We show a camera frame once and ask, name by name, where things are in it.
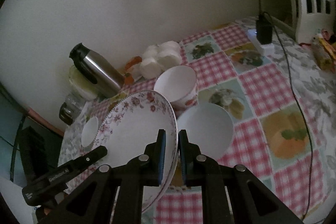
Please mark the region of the orange patterned packet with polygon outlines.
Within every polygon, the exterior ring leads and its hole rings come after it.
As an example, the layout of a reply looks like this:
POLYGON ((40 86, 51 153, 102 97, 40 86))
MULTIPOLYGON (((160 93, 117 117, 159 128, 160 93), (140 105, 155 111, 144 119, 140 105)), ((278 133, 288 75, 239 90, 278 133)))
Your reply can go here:
POLYGON ((124 84, 132 85, 134 82, 138 81, 142 74, 140 72, 140 65, 142 63, 141 56, 132 57, 125 65, 124 70, 124 84))

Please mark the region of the red rimmed white bowl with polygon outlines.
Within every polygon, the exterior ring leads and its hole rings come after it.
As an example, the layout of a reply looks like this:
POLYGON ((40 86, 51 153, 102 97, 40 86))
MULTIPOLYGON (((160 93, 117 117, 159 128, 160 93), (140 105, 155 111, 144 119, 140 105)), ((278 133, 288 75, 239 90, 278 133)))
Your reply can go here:
POLYGON ((179 65, 163 72, 154 91, 164 96, 175 110, 186 110, 197 100, 197 73, 192 67, 179 65))

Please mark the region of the stainless steel thermos jug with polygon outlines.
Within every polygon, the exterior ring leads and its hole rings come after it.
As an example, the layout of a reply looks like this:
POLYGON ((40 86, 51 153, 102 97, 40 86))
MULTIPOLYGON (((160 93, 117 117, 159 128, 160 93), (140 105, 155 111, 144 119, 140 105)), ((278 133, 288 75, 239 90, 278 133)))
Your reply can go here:
POLYGON ((76 69, 106 98, 115 96, 124 85, 124 77, 103 56, 77 44, 71 50, 76 69))

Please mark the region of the napa cabbage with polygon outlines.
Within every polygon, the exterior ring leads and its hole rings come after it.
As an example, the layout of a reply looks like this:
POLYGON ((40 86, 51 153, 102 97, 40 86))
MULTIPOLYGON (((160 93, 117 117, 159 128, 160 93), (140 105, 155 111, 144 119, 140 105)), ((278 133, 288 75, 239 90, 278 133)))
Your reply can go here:
POLYGON ((95 100, 98 97, 99 91, 94 84, 88 81, 74 65, 69 69, 68 80, 71 88, 87 101, 95 100))

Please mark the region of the plain white bowl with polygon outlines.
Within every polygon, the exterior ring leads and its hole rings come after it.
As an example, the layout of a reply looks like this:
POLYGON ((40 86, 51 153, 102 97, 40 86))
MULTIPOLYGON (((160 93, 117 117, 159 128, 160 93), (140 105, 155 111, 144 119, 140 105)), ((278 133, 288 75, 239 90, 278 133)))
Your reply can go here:
POLYGON ((200 103, 186 110, 177 119, 179 130, 186 130, 189 142, 199 146, 201 153, 219 160, 232 143, 233 121, 224 108, 200 103))

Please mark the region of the white power strip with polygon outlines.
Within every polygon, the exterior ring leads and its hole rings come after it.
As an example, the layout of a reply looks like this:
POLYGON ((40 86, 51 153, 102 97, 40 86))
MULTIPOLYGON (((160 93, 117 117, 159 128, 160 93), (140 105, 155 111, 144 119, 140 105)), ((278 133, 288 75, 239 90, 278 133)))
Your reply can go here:
POLYGON ((250 29, 247 31, 247 37, 251 41, 251 43, 255 46, 256 50, 262 56, 270 56, 274 54, 275 48, 273 43, 270 44, 261 44, 257 39, 256 29, 250 29))

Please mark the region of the white toilet paper pack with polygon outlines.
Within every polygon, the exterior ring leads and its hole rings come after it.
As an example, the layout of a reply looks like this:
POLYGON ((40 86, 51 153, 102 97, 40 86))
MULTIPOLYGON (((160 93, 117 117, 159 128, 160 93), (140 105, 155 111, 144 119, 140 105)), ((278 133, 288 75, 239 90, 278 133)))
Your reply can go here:
POLYGON ((142 54, 139 71, 145 79, 153 79, 168 69, 181 65, 181 63, 181 46, 171 40, 148 46, 142 54))

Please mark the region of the black power adapter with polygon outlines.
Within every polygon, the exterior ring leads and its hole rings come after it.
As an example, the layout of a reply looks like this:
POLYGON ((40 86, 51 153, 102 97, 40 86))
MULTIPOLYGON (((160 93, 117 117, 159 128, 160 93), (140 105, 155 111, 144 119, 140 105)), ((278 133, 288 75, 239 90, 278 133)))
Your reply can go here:
POLYGON ((266 18, 265 13, 261 13, 256 20, 256 37, 261 45, 267 45, 272 42, 273 27, 266 18))

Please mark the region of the small white saucer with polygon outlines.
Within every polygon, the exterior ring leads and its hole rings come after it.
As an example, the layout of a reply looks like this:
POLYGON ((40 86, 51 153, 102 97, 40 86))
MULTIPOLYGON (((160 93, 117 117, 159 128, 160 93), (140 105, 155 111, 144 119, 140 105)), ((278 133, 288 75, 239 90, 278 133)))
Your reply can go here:
POLYGON ((83 147, 88 147, 94 141, 98 131, 98 118, 92 117, 84 125, 81 134, 81 145, 83 147))

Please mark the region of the glass jar with dark lid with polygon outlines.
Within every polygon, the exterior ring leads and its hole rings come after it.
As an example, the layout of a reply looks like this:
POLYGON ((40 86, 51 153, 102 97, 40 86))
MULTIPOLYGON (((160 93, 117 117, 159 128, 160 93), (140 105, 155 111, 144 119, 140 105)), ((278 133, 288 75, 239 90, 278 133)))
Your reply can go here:
POLYGON ((75 92, 68 94, 60 107, 59 118, 70 126, 80 115, 85 102, 86 100, 75 92))

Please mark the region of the white plastic basket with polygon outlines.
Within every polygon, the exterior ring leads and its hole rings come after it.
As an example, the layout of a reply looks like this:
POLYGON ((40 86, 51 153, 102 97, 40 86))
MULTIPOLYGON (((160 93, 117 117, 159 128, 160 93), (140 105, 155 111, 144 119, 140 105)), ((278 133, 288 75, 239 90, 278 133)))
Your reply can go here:
POLYGON ((297 0, 295 40, 309 43, 322 30, 333 33, 335 0, 297 0))

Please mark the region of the yellow snack packet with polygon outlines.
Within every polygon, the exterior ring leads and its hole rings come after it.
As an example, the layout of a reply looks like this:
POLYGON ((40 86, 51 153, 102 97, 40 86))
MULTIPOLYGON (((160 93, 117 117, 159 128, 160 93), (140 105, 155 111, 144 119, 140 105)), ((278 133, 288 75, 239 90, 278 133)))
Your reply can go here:
POLYGON ((335 35, 322 29, 319 34, 313 36, 311 50, 321 70, 335 73, 335 35))

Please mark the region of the floral rimmed white plate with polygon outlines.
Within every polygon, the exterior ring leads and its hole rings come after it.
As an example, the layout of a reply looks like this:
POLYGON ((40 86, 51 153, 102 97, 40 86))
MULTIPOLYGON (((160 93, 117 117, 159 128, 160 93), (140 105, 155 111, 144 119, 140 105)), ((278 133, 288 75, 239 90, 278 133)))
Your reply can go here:
POLYGON ((102 122, 93 149, 103 145, 108 153, 97 165, 117 167, 141 155, 146 145, 157 139, 160 129, 166 132, 165 162, 162 184, 145 187, 142 211, 148 211, 165 193, 177 166, 177 121, 169 101, 160 93, 144 90, 119 102, 102 122))

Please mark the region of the checkered fruit tablecloth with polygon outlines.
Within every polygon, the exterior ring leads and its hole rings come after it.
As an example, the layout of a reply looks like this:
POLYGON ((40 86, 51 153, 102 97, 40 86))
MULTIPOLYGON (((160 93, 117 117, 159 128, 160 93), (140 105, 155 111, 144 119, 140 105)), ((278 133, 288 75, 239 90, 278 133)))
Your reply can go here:
POLYGON ((219 162, 244 164, 305 223, 322 222, 335 205, 335 74, 283 32, 259 57, 246 35, 254 26, 246 18, 183 39, 183 63, 199 99, 223 96, 234 120, 219 162))

